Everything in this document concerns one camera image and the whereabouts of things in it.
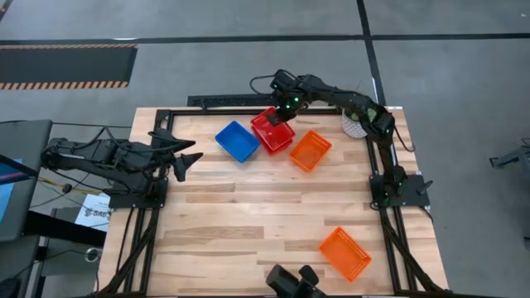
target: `white paper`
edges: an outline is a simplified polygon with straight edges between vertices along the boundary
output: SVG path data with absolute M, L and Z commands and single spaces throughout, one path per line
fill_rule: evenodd
M 108 231 L 108 221 L 110 213 L 108 212 L 108 202 L 110 198 L 105 195 L 86 195 L 83 206 L 77 214 L 76 224 L 85 227 L 96 228 L 100 231 Z

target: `orange bin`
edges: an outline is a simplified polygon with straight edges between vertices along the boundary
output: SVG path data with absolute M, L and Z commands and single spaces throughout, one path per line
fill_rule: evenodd
M 289 153 L 289 157 L 304 171 L 313 171 L 324 155 L 330 150 L 331 143 L 315 131 L 310 130 Z
M 318 250 L 349 282 L 355 280 L 372 261 L 372 258 L 341 227 L 337 227 Z

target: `wooden table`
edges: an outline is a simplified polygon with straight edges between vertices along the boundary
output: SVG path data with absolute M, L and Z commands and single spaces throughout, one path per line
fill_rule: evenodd
M 147 132 L 152 130 L 156 110 L 137 110 L 131 141 L 151 141 Z M 392 108 L 391 112 L 405 143 L 410 143 L 403 111 Z M 392 294 L 379 214 L 369 208 L 371 168 L 366 141 L 344 134 L 340 116 L 301 115 L 289 122 L 296 132 L 295 144 L 308 129 L 333 144 L 313 172 L 295 166 L 287 156 L 289 149 L 269 156 L 260 147 L 250 161 L 239 164 L 216 143 L 214 135 L 232 120 L 250 130 L 252 117 L 175 118 L 173 135 L 197 142 L 184 153 L 202 151 L 204 156 L 190 168 L 186 182 L 177 183 L 169 176 L 148 295 L 269 295 L 273 291 L 265 284 L 265 276 L 277 263 L 296 274 L 301 266 L 311 265 L 320 277 L 318 287 L 328 295 Z M 417 171 L 414 154 L 405 151 L 397 139 L 395 146 L 405 170 Z M 112 214 L 99 265 L 102 286 L 114 274 L 128 213 L 120 209 Z M 402 213 L 412 254 L 435 283 L 447 287 L 431 220 L 419 208 L 402 208 Z M 353 283 L 318 252 L 319 243 L 337 226 L 373 259 Z M 405 289 L 407 280 L 398 252 L 397 264 Z M 137 266 L 133 289 L 139 287 L 141 271 L 142 266 Z

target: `gray floor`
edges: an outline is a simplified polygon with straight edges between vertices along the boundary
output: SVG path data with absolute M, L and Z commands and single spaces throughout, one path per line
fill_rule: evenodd
M 525 0 L 365 2 L 373 34 L 530 32 Z M 355 1 L 347 0 L 14 0 L 0 23 L 1 40 L 361 31 Z M 530 186 L 517 165 L 494 170 L 488 158 L 530 137 L 530 40 L 374 46 L 387 102 L 405 108 L 420 168 L 435 181 L 429 194 L 451 289 L 527 297 L 530 252 L 523 235 L 530 234 Z M 188 95 L 247 93 L 249 78 L 280 67 L 374 96 L 360 41 L 141 45 L 129 88 L 2 91 L 0 120 L 130 125 L 136 107 L 181 106 Z M 57 127 L 53 135 L 87 140 L 96 132 Z M 116 134 L 127 136 L 128 130 Z M 39 188 L 34 203 L 53 195 Z M 61 200 L 39 210 L 74 205 Z M 89 273 L 57 277 L 44 296 L 86 294 L 93 281 Z

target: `yellow and black hazard stripe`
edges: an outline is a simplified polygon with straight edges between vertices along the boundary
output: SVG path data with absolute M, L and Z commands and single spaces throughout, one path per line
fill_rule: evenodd
M 0 46 L 0 90 L 126 88 L 138 45 Z
M 0 83 L 0 90 L 126 88 L 128 84 L 129 82 L 122 81 Z

